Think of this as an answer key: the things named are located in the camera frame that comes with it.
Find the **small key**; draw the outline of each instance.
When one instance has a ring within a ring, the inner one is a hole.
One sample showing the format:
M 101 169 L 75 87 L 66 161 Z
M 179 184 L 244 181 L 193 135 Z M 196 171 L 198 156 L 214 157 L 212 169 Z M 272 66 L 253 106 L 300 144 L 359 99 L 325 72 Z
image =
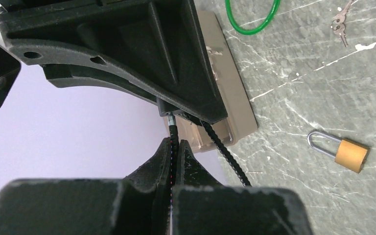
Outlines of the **small key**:
M 333 21 L 335 24 L 342 24 L 346 19 L 346 14 L 348 13 L 348 9 L 353 4 L 354 0 L 350 0 L 348 4 L 345 6 L 344 10 L 342 10 L 340 13 L 338 13 L 335 16 L 335 20 Z
M 348 47 L 347 38 L 345 37 L 345 24 L 341 23 L 335 25 L 333 28 L 333 33 L 341 37 L 342 42 L 345 47 Z

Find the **green hose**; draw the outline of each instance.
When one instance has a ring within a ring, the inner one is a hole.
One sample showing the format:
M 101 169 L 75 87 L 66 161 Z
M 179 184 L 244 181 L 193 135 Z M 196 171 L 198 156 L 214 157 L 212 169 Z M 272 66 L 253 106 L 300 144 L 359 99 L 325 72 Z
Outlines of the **green hose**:
M 253 29 L 244 29 L 241 26 L 237 24 L 237 22 L 234 19 L 233 13 L 231 11 L 231 5 L 230 0 L 226 0 L 226 9 L 227 9 L 227 15 L 228 19 L 230 20 L 231 25 L 234 27 L 234 29 L 244 35 L 253 35 L 260 31 L 262 31 L 269 23 L 272 21 L 273 17 L 275 16 L 278 8 L 280 5 L 280 0 L 274 0 L 272 9 L 270 9 L 269 15 L 266 17 L 266 19 L 261 23 L 258 27 Z

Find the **brass padlock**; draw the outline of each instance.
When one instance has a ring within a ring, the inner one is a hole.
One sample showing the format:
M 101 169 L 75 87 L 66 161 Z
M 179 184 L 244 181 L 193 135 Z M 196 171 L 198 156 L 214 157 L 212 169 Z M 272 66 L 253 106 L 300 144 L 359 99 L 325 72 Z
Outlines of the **brass padlock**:
M 320 135 L 340 143 L 336 154 L 334 155 L 331 152 L 314 145 L 311 138 L 313 135 Z M 307 136 L 307 142 L 309 143 L 310 147 L 316 151 L 327 155 L 328 157 L 334 159 L 336 163 L 356 173 L 359 173 L 362 170 L 365 161 L 367 160 L 367 154 L 369 151 L 368 147 L 361 146 L 361 144 L 357 144 L 351 140 L 343 140 L 320 131 L 312 131 L 309 133 Z

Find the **black cable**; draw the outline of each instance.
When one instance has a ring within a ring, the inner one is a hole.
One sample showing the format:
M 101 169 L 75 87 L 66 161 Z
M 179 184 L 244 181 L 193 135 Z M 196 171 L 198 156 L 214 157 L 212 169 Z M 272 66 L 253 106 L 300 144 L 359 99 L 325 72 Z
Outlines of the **black cable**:
M 169 126 L 169 136 L 171 139 L 171 207 L 172 207 L 172 187 L 175 185 L 176 181 L 176 171 L 178 163 L 178 150 L 179 150 L 179 137 L 178 137 L 178 127 L 176 126 L 176 119 L 173 114 L 168 116 L 168 126 Z
M 249 179 L 247 178 L 246 174 L 244 173 L 243 169 L 241 169 L 240 165 L 237 163 L 237 161 L 231 155 L 229 150 L 221 142 L 220 138 L 215 133 L 212 126 L 205 121 L 201 121 L 201 125 L 204 127 L 205 131 L 208 133 L 211 140 L 215 143 L 218 150 L 220 150 L 221 154 L 226 159 L 228 164 L 230 164 L 230 166 L 233 168 L 234 172 L 236 173 L 237 177 L 240 179 L 243 186 L 251 186 L 251 183 L 250 183 Z

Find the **gray marble surface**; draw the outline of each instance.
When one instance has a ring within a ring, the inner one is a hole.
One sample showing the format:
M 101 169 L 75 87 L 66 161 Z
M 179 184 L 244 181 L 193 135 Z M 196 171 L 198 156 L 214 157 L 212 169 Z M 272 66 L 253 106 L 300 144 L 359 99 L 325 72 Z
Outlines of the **gray marble surface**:
M 354 1 L 347 48 L 330 28 L 346 0 L 282 0 L 272 23 L 254 36 L 232 30 L 223 0 L 196 3 L 216 13 L 259 123 L 258 132 L 230 148 L 252 184 L 296 191 L 315 234 L 376 235 L 376 1 Z M 261 23 L 271 4 L 232 0 L 244 27 Z M 314 129 L 369 145 L 363 171 L 312 150 L 306 136 Z M 222 163 L 229 184 L 239 185 Z

